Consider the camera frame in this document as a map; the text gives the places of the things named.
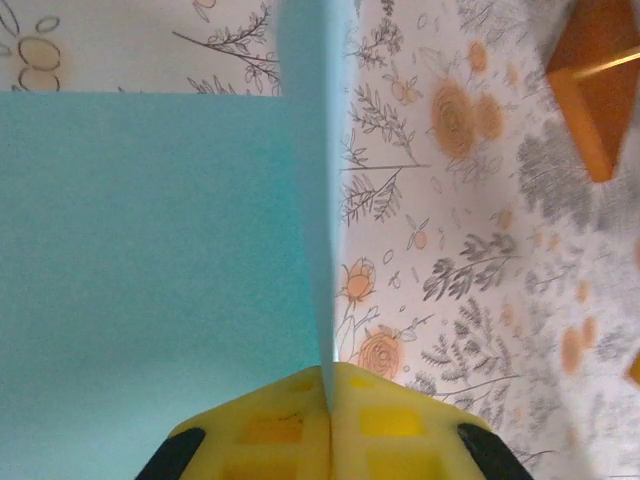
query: floral wallpaper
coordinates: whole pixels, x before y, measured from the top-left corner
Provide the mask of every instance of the floral wallpaper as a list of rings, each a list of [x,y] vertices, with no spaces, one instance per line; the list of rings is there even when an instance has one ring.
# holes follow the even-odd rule
[[[640,478],[640,111],[592,184],[544,75],[574,2],[350,1],[336,355],[538,480]],[[0,88],[281,94],[274,2],[103,3],[0,0]]]

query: light blue panel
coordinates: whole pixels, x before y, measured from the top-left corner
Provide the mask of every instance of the light blue panel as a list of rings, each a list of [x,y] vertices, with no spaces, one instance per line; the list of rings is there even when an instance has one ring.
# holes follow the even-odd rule
[[[297,140],[298,182],[307,189],[301,208],[329,408],[333,396],[333,269],[340,225],[335,180],[346,115],[342,42],[347,20],[343,0],[283,0],[278,19],[278,54]]]
[[[0,478],[132,478],[177,423],[318,362],[282,99],[0,112]]]

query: orange flower print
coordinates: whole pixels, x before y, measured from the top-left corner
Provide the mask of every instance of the orange flower print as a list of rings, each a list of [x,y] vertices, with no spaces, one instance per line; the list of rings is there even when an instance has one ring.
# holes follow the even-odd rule
[[[505,80],[507,81],[507,85],[509,85],[511,88],[515,89],[518,87],[518,69],[513,63],[509,63],[509,65],[507,66],[507,74],[505,76]]]
[[[475,144],[473,110],[467,93],[447,83],[435,94],[431,121],[440,149],[453,158],[466,157]]]
[[[397,101],[399,101],[402,105],[409,105],[410,103],[415,103],[418,101],[418,98],[422,98],[422,94],[416,89],[416,82],[418,81],[418,77],[414,76],[410,80],[402,81],[400,79],[400,75],[398,74],[398,69],[396,68],[396,64],[391,62],[391,70],[393,70],[393,75],[386,74],[383,75],[382,78],[391,82],[391,95]]]
[[[60,65],[62,53],[49,38],[50,33],[60,25],[60,19],[47,15],[38,20],[32,34],[25,32],[18,18],[6,0],[0,2],[0,23],[11,35],[16,45],[0,45],[0,56],[16,57],[20,65],[18,85],[12,85],[14,91],[50,91],[60,90]]]
[[[543,241],[544,241],[544,234],[542,233],[542,230],[539,228],[535,228],[533,230],[533,246],[535,248],[541,247]]]
[[[505,208],[498,216],[498,225],[503,230],[508,230],[513,222],[513,211],[511,208]]]
[[[587,317],[582,323],[582,344],[585,348],[595,348],[598,336],[598,322],[595,317]]]
[[[516,407],[511,412],[511,416],[513,417],[513,421],[515,423],[519,423],[522,420],[522,407]]]
[[[400,343],[387,332],[367,338],[360,347],[358,365],[393,380],[400,364]]]
[[[345,270],[345,284],[340,291],[340,295],[346,296],[349,303],[362,302],[373,292],[376,280],[375,267],[371,260],[362,257],[349,269],[342,265]]]
[[[549,250],[555,252],[560,245],[560,236],[557,233],[551,235],[551,239],[549,240]]]
[[[416,247],[418,250],[423,250],[427,246],[427,233],[424,231],[425,227],[429,224],[427,218],[424,222],[418,226],[411,215],[406,215],[407,223],[412,228],[413,232],[409,237],[409,243],[407,244],[407,250],[411,247]]]
[[[573,427],[569,427],[567,430],[567,445],[571,450],[577,450],[580,446],[580,436],[578,435],[578,431]]]
[[[513,305],[505,303],[502,305],[502,322],[507,326],[513,325],[515,314],[513,312]]]
[[[591,284],[586,280],[580,280],[578,291],[576,292],[576,300],[578,303],[585,303],[587,301],[590,290]]]
[[[415,103],[418,98],[422,97],[422,94],[412,84],[409,82],[402,83],[400,80],[395,80],[391,84],[391,94],[402,105]]]
[[[640,352],[638,353],[638,355],[636,355],[636,358],[631,364],[631,367],[629,367],[627,376],[632,382],[640,386]]]
[[[489,140],[495,140],[504,130],[502,107],[495,97],[483,93],[475,107],[476,123],[480,134]]]
[[[474,73],[484,73],[487,70],[487,49],[480,42],[469,45],[469,63]]]
[[[562,370],[573,375],[580,369],[582,363],[582,333],[575,328],[569,328],[562,336]]]

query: orange wooden block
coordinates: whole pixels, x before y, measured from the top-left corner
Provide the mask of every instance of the orange wooden block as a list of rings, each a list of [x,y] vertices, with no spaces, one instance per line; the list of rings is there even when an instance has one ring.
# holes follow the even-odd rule
[[[547,68],[551,88],[594,182],[613,176],[633,113],[640,62],[586,76],[580,70],[638,45],[640,35],[629,0],[580,0]]]
[[[636,359],[629,368],[629,378],[640,386],[640,353],[638,353]]]

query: black rubber corner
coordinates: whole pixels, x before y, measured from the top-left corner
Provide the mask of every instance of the black rubber corner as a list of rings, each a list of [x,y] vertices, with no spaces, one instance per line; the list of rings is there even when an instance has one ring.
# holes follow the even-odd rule
[[[204,430],[191,428],[166,439],[136,480],[180,480],[204,437]]]
[[[487,480],[533,480],[499,436],[470,423],[458,435]]]

